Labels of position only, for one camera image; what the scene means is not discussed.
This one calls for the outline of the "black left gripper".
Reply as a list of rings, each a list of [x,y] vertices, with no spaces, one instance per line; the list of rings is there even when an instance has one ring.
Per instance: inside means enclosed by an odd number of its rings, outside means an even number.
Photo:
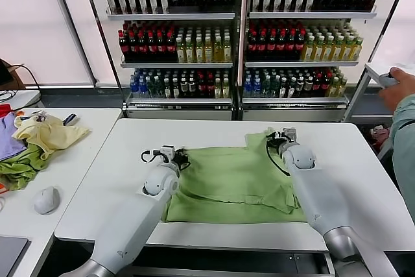
[[[180,171],[190,166],[189,158],[185,149],[178,149],[175,151],[174,163],[178,166]]]

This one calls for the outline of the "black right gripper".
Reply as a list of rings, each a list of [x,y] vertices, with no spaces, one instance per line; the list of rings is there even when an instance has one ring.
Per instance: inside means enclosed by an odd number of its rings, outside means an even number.
[[[266,135],[266,146],[267,148],[279,148],[281,145],[286,143],[286,139],[280,136],[279,132],[272,132]]]

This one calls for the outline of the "person's hand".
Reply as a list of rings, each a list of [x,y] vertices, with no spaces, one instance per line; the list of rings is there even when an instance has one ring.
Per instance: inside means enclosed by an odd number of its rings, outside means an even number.
[[[390,75],[397,80],[397,84],[382,89],[379,92],[385,106],[394,112],[398,104],[409,95],[414,94],[414,75],[398,67],[391,67]]]

